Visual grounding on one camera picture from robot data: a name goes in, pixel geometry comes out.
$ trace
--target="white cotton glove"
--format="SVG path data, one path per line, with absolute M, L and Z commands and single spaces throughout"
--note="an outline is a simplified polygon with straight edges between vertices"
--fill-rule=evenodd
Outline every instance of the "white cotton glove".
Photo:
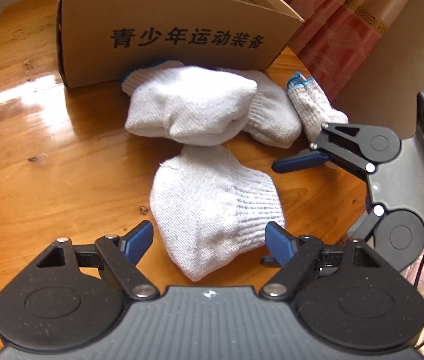
M 330 106 L 324 91 L 314 78 L 295 74 L 287 83 L 287 94 L 302 120 L 310 142 L 322 131 L 322 123 L 349 123 L 347 115 Z
M 128 132 L 214 146 L 244 128 L 257 84 L 236 74 L 167 61 L 133 71 L 122 90 L 131 97 Z
M 299 137 L 302 126 L 285 91 L 258 70 L 228 70 L 257 83 L 249 120 L 244 131 L 269 146 L 288 149 Z
M 271 178 L 222 146 L 184 146 L 165 161 L 150 204 L 170 258 L 193 281 L 263 245 L 269 221 L 285 225 Z

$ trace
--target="open cardboard box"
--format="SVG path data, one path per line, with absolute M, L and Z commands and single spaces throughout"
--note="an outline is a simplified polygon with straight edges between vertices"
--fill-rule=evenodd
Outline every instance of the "open cardboard box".
M 303 22 L 283 0 L 59 0 L 57 17 L 69 88 L 168 59 L 263 70 Z

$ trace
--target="wooden table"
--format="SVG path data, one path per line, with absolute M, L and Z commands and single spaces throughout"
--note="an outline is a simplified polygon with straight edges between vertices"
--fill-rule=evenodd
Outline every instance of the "wooden table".
M 92 243 L 124 234 L 146 219 L 154 223 L 149 192 L 160 164 L 182 145 L 137 137 L 124 130 L 129 98 L 118 82 L 64 88 L 55 50 L 56 0 L 28 0 L 0 17 L 0 290 L 57 237 Z M 268 69 L 285 87 L 308 74 L 285 49 Z M 365 184 L 325 166 L 275 174 L 274 158 L 306 147 L 302 136 L 284 150 L 241 133 L 225 144 L 243 165 L 276 183 L 289 232 L 335 243 L 364 209 Z M 253 285 L 275 269 L 259 265 L 261 247 L 191 283 L 170 261 L 159 233 L 138 267 L 161 290 L 166 285 Z

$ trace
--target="wood grain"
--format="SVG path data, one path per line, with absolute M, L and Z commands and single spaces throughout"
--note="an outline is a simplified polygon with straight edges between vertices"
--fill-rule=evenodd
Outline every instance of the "wood grain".
M 124 130 L 129 99 L 117 82 L 66 90 L 57 71 L 55 0 L 28 0 L 0 17 L 0 290 L 57 237 L 91 243 L 124 234 L 152 214 L 149 192 L 160 162 L 181 145 Z M 285 49 L 268 69 L 285 87 L 308 74 Z M 274 158 L 306 147 L 302 136 L 284 150 L 241 133 L 225 144 L 245 166 L 268 173 L 277 185 L 289 232 L 335 243 L 364 209 L 365 184 L 326 167 L 275 174 Z M 159 233 L 138 267 L 153 283 L 253 285 L 275 270 L 262 268 L 265 247 L 191 283 L 170 261 Z

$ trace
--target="silver screw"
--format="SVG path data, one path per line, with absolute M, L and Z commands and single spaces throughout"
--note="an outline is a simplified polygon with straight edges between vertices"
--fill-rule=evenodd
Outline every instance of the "silver screw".
M 382 216 L 385 210 L 380 204 L 377 204 L 376 206 L 374 206 L 373 212 L 376 216 Z
M 264 292 L 269 296 L 281 296 L 287 292 L 287 287 L 279 283 L 264 286 Z
M 368 173 L 374 173 L 374 172 L 375 172 L 375 165 L 374 165 L 373 163 L 367 163 L 367 164 L 365 165 L 365 170 L 366 170 Z
M 217 292 L 215 292 L 212 289 L 208 289 L 205 292 L 202 292 L 202 295 L 204 295 L 204 297 L 212 299 L 213 297 L 215 297 L 217 295 Z
M 149 298 L 155 295 L 156 289 L 150 284 L 140 284 L 132 288 L 132 294 L 137 298 Z

